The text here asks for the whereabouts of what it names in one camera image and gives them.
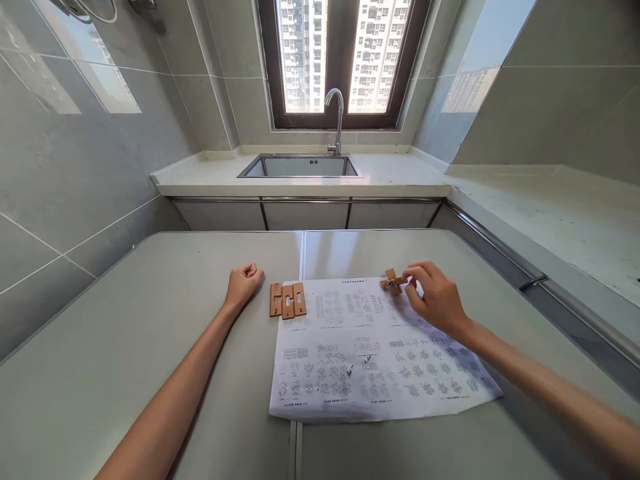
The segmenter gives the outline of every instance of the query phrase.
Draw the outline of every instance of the faucet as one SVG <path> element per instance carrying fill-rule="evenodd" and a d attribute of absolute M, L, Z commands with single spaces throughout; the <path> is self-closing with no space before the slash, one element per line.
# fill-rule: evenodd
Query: faucet
<path fill-rule="evenodd" d="M 345 100 L 342 97 L 342 92 L 338 89 L 331 89 L 327 92 L 327 96 L 325 97 L 325 105 L 329 105 L 331 103 L 331 99 L 334 95 L 338 95 L 338 132 L 335 138 L 335 143 L 333 145 L 327 145 L 327 151 L 332 151 L 334 155 L 340 155 L 340 150 L 342 148 L 342 140 L 340 137 L 342 136 L 342 116 L 345 113 Z"/>

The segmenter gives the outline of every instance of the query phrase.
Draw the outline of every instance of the window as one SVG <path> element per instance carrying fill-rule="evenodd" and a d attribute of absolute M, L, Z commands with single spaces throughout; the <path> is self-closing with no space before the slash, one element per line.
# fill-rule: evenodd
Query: window
<path fill-rule="evenodd" d="M 396 126 L 429 1 L 257 3 L 275 128 L 335 128 L 337 108 L 320 98 L 334 87 L 345 129 Z"/>

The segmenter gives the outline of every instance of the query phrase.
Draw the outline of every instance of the paper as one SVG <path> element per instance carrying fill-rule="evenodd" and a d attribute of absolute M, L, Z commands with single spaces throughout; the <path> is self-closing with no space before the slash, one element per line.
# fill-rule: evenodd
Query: paper
<path fill-rule="evenodd" d="M 502 396 L 478 357 L 380 278 L 306 280 L 307 315 L 279 320 L 269 413 L 358 422 L 458 413 Z"/>

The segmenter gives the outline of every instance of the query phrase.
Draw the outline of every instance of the table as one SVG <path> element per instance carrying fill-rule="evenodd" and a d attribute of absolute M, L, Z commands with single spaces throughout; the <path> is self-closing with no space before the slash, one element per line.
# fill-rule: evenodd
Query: table
<path fill-rule="evenodd" d="M 265 283 L 224 344 L 174 479 L 604 478 L 496 372 L 505 397 L 459 415 L 300 425 L 268 416 L 269 284 L 366 277 L 434 259 L 468 314 L 640 423 L 640 405 L 448 231 L 162 233 L 0 367 L 0 477 L 93 478 L 216 313 L 232 267 Z"/>

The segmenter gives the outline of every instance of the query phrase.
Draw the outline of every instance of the stainless steel sink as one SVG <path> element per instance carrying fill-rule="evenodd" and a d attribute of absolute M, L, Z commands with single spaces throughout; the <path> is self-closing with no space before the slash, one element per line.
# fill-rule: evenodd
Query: stainless steel sink
<path fill-rule="evenodd" d="M 238 178 L 360 177 L 348 155 L 262 153 Z"/>

